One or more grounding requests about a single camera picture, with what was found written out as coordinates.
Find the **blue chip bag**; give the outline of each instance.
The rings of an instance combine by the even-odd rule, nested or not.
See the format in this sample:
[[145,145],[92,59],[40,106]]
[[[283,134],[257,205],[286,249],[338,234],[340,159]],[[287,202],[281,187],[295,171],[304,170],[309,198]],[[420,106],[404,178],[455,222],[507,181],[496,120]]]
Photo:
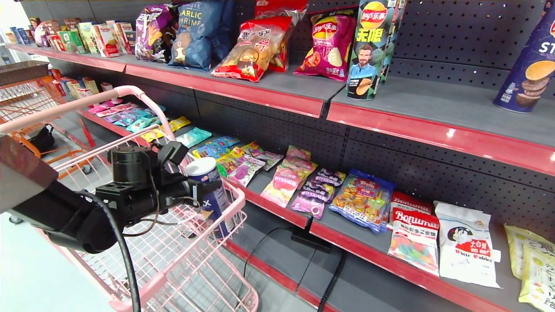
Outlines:
[[218,33],[223,1],[179,6],[179,29],[171,47],[169,66],[210,69],[212,38]]

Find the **blue candy package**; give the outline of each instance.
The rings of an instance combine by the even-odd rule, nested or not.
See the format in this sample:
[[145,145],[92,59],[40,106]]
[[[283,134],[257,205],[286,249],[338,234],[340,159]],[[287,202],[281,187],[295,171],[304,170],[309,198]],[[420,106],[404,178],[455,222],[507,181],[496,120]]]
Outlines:
[[384,212],[389,210],[394,183],[351,169],[330,209],[349,221],[379,233]]
[[190,148],[210,138],[211,136],[212,133],[195,127],[191,131],[178,136],[175,140]]
[[223,1],[179,6],[179,28],[171,47],[169,66],[210,69],[212,38],[218,33],[223,8]]

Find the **store floor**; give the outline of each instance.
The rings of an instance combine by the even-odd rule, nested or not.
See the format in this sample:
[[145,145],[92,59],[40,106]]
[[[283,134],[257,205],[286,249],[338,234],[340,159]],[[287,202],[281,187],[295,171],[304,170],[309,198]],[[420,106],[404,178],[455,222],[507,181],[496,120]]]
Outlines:
[[[0,215],[0,311],[113,311],[94,281],[29,224],[13,225],[8,217]],[[243,269],[242,260],[224,252]],[[314,311],[251,266],[247,280],[260,296],[260,312]]]

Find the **boxed snack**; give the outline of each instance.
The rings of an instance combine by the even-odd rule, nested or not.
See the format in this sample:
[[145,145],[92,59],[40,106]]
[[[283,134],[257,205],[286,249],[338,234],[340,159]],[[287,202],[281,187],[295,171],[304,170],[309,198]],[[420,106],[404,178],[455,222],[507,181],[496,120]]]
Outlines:
[[108,25],[92,25],[93,37],[101,56],[119,56],[118,46]]
[[68,52],[72,53],[81,53],[84,54],[87,52],[85,50],[85,46],[79,37],[79,32],[77,31],[69,31],[69,32],[59,32],[58,33],[60,39],[65,45],[65,49]]
[[385,59],[390,29],[397,21],[398,1],[361,0],[352,47],[347,97],[372,100]]
[[79,29],[79,33],[81,34],[81,39],[83,40],[83,43],[87,46],[87,50],[89,50],[91,53],[98,54],[100,52],[98,51],[97,43],[94,39],[92,29],[93,24],[94,23],[92,22],[79,23],[77,25],[77,28]]

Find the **shopping cart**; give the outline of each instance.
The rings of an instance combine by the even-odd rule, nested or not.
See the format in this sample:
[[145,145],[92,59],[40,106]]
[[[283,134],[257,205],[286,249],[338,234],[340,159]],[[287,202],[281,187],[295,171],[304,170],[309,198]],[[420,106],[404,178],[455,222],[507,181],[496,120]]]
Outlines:
[[[156,112],[162,122],[161,127],[147,127],[54,167],[60,174],[66,173],[61,182],[67,187],[72,190],[86,189],[94,192],[95,187],[112,181],[111,167],[105,161],[108,150],[120,145],[138,145],[141,135],[157,128],[165,133],[157,140],[158,143],[175,140],[164,113],[139,88],[117,87],[89,98],[36,112],[0,125],[0,133],[11,133],[29,124],[86,107],[91,103],[131,94]],[[189,157],[180,166],[167,169],[179,170],[184,174],[183,165],[191,160]],[[80,170],[69,171],[80,162],[89,164],[93,172],[86,175]],[[161,224],[154,225],[146,234],[126,239],[135,266],[140,301],[144,310],[255,311],[258,308],[255,289],[221,253],[221,247],[243,227],[246,219],[246,214],[241,210],[245,204],[244,193],[226,182],[224,187],[228,191],[230,205],[212,224],[205,223],[193,207],[182,205],[168,214],[158,216]],[[229,231],[229,235],[216,238],[213,231],[223,222],[233,223],[234,227]],[[125,233],[142,233],[150,226],[150,222],[141,222],[126,229]],[[116,311],[131,311],[129,283],[117,245],[96,255],[56,247],[101,286],[110,296],[110,305]]]

